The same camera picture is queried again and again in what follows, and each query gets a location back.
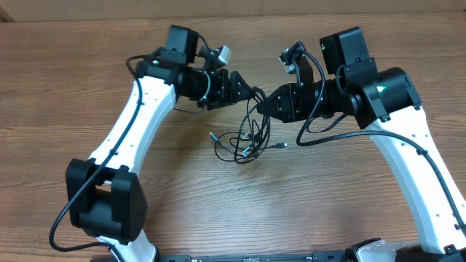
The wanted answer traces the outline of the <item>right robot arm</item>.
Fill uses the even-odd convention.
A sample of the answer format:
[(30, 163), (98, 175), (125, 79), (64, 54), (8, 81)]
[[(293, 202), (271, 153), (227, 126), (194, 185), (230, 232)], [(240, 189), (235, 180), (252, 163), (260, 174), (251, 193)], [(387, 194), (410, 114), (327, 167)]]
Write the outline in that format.
[(348, 247), (343, 261), (463, 261), (465, 199), (427, 124), (412, 80), (401, 68), (379, 71), (363, 32), (349, 28), (320, 40), (317, 62), (301, 42), (280, 54), (296, 81), (278, 87), (258, 112), (282, 122), (311, 122), (335, 113), (353, 116), (356, 135), (369, 137), (387, 161), (417, 230), (413, 242), (368, 239)]

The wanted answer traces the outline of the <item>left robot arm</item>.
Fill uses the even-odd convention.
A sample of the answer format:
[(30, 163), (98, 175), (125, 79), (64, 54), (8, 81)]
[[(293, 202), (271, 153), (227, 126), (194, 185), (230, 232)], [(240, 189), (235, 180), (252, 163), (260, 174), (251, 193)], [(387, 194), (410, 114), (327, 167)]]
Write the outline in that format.
[(127, 59), (131, 95), (105, 140), (86, 160), (66, 169), (71, 224), (107, 247), (115, 261), (155, 261), (156, 247), (143, 230), (148, 204), (140, 182), (146, 153), (164, 118), (185, 97), (213, 110), (252, 98), (253, 91), (226, 65), (230, 48), (209, 47), (190, 28), (172, 25), (167, 43)]

